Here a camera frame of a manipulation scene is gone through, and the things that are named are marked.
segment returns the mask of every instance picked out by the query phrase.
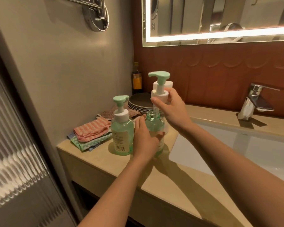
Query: faucet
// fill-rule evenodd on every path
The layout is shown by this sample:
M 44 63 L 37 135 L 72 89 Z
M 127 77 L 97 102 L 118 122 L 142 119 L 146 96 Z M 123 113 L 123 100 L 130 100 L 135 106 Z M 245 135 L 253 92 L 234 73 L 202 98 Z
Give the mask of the faucet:
M 249 121 L 256 108 L 258 111 L 273 111 L 271 106 L 261 95 L 261 91 L 265 88 L 280 91 L 280 89 L 267 87 L 261 84 L 251 84 L 248 96 L 242 106 L 240 113 L 238 114 L 239 120 Z

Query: countertop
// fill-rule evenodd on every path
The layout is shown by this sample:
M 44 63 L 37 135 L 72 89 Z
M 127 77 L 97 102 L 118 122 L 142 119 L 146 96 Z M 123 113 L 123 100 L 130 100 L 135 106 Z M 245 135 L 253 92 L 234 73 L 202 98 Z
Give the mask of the countertop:
M 237 112 L 191 105 L 186 108 L 192 120 L 207 120 L 284 137 L 284 119 L 253 115 L 251 122 L 241 122 L 236 117 Z M 214 176 L 168 159 L 177 136 L 178 132 L 170 126 L 164 139 L 164 152 L 146 167 L 138 187 L 180 210 L 216 225 L 252 226 Z M 57 148 L 115 177 L 130 160 L 130 156 L 114 154 L 111 139 L 91 152 L 81 153 L 69 140 L 61 142 Z

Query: orange striped cloth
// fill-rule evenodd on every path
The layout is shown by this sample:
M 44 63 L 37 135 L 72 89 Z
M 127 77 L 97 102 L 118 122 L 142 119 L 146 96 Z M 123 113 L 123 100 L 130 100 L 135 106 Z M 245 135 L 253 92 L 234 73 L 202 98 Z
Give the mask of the orange striped cloth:
M 110 121 L 101 116 L 92 122 L 76 127 L 74 132 L 79 142 L 89 142 L 107 133 L 110 123 Z

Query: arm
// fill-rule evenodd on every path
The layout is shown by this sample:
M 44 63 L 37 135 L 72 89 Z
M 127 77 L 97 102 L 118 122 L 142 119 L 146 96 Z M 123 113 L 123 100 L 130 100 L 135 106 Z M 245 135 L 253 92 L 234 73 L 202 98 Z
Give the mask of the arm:
M 163 134 L 151 137 L 145 117 L 135 122 L 133 158 L 78 227 L 124 227 L 141 172 L 157 151 Z
M 194 124 L 174 89 L 170 105 L 152 98 L 166 119 L 197 149 L 229 196 L 254 226 L 284 226 L 284 181 L 234 152 Z

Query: white sink basin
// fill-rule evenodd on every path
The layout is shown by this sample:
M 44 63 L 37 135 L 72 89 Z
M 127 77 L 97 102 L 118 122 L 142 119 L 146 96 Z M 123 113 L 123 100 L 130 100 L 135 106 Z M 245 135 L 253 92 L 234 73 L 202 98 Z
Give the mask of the white sink basin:
M 255 164 L 284 180 L 284 138 L 207 122 L 195 122 Z M 197 150 L 178 135 L 169 159 L 213 175 Z

